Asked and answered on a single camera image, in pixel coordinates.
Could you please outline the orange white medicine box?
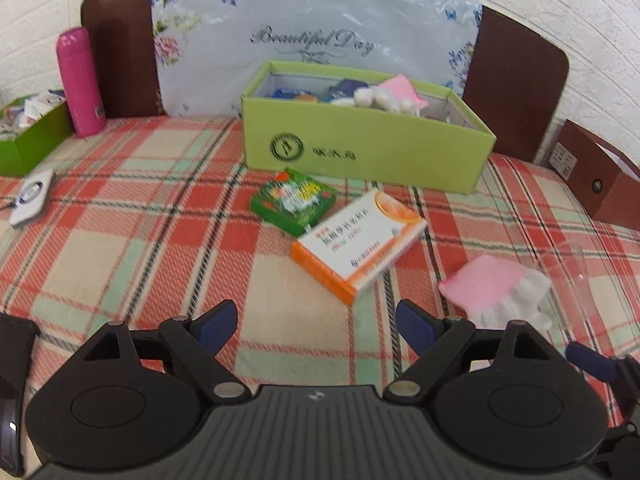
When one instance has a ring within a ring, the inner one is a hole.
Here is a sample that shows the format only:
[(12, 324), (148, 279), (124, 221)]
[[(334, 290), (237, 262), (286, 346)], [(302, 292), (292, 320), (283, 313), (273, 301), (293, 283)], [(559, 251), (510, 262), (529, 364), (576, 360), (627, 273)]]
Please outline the orange white medicine box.
[(425, 227), (420, 214), (372, 190), (299, 237), (291, 258), (350, 306)]

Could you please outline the clear plastic cup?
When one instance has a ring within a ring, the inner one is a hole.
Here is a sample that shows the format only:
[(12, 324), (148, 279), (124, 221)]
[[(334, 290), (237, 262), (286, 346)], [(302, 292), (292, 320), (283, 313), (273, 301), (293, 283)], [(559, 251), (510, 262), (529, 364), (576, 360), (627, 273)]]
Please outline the clear plastic cup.
[(564, 328), (602, 321), (620, 308), (610, 276), (592, 273), (582, 245), (566, 240), (541, 254), (537, 268), (550, 280), (544, 308), (553, 312)]

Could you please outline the white glove pink cuff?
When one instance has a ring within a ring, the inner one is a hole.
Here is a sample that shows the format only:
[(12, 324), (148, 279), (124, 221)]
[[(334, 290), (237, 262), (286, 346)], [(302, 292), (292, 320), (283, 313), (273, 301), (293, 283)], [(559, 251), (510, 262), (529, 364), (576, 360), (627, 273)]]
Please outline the white glove pink cuff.
[(380, 84), (359, 88), (351, 99), (330, 102), (336, 106), (375, 108), (393, 114), (419, 117), (430, 103), (421, 98), (410, 80), (404, 75), (388, 78)]

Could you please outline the pink thermos bottle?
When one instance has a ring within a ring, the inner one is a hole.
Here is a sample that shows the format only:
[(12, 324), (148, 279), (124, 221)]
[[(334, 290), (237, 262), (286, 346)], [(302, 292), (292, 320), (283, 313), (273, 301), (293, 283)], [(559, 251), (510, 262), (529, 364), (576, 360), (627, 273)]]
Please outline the pink thermos bottle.
[(76, 136), (88, 138), (100, 133), (106, 126), (106, 116), (88, 30), (74, 27), (62, 32), (55, 51)]

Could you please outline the green tray box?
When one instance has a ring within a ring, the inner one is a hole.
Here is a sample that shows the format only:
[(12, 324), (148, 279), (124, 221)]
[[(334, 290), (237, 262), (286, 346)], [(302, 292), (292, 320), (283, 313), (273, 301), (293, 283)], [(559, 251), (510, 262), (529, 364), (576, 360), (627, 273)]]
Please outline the green tray box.
[(52, 110), (20, 128), (18, 118), (25, 102), (35, 94), (21, 96), (1, 110), (1, 175), (25, 177), (55, 148), (74, 133), (74, 126), (62, 90), (49, 91), (54, 96)]

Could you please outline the plaid bed sheet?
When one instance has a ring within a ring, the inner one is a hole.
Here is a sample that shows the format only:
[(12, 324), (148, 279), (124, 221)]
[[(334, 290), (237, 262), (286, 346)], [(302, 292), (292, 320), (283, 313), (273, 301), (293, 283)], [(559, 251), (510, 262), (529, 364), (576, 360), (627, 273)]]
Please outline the plaid bed sheet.
[(412, 359), (392, 330), (399, 299), (447, 313), (437, 284), (463, 263), (548, 263), (566, 240), (582, 246), (597, 311), (550, 339), (639, 351), (639, 235), (592, 221), (550, 170), (495, 154), (470, 195), (390, 186), (426, 231), (345, 306), (291, 260), (285, 233), (250, 212), (267, 177), (242, 158), (241, 125), (224, 118), (119, 119), (55, 150), (46, 212), (1, 230), (2, 307), (42, 331), (30, 388), (107, 321), (149, 328), (226, 298), (240, 325), (221, 359), (250, 385), (381, 385)]

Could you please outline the floral pillow Beautiful Day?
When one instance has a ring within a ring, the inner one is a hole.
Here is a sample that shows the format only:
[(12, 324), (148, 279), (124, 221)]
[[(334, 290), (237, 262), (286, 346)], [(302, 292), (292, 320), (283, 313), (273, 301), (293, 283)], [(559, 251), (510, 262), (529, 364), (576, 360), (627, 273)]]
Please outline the floral pillow Beautiful Day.
[(151, 0), (160, 100), (171, 116), (235, 115), (270, 61), (403, 74), (462, 92), (478, 0)]

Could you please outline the dark brown headboard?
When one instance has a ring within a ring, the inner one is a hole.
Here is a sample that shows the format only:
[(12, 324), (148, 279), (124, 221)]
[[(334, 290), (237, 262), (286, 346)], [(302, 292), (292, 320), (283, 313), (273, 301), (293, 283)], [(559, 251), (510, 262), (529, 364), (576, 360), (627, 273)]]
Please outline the dark brown headboard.
[[(151, 0), (84, 0), (107, 117), (163, 114), (152, 55)], [(463, 99), (497, 137), (499, 154), (532, 162), (570, 71), (559, 47), (485, 6)]]

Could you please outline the teal purple box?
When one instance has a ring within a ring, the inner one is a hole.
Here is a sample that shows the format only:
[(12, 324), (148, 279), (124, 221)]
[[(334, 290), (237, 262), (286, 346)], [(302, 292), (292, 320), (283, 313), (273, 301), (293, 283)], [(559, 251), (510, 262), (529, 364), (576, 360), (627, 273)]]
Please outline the teal purple box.
[(358, 79), (342, 79), (337, 84), (332, 84), (329, 89), (324, 92), (321, 98), (322, 102), (332, 102), (341, 99), (351, 99), (359, 88), (368, 88), (369, 85)]

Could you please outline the blue small box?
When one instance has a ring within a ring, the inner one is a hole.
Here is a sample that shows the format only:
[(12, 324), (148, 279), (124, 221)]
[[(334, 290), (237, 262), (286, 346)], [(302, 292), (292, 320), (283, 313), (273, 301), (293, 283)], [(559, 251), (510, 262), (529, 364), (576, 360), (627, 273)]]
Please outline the blue small box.
[(276, 89), (272, 92), (271, 97), (278, 100), (317, 102), (318, 96), (314, 94), (296, 89)]

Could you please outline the white charger device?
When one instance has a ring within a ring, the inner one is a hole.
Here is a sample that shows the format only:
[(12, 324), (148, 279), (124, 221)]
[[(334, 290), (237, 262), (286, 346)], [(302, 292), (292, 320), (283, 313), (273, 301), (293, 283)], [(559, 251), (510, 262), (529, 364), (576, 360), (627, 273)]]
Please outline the white charger device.
[(9, 216), (9, 225), (13, 229), (36, 220), (43, 213), (53, 179), (54, 170), (47, 169), (32, 174), (24, 181)]

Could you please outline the dark green small box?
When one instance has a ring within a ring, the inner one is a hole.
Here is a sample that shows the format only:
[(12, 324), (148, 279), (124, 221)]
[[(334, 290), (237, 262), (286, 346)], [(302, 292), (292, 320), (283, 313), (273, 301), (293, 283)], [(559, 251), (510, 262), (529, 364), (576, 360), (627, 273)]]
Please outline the dark green small box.
[(336, 191), (317, 179), (286, 168), (250, 199), (250, 211), (285, 233), (300, 237), (332, 209)]

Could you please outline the brown cardboard box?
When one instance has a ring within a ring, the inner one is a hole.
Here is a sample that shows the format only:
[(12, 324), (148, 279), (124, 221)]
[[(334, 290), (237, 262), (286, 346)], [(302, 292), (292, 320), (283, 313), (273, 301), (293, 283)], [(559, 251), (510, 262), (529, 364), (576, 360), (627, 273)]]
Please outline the brown cardboard box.
[(639, 167), (618, 148), (567, 120), (548, 164), (593, 220), (638, 231)]

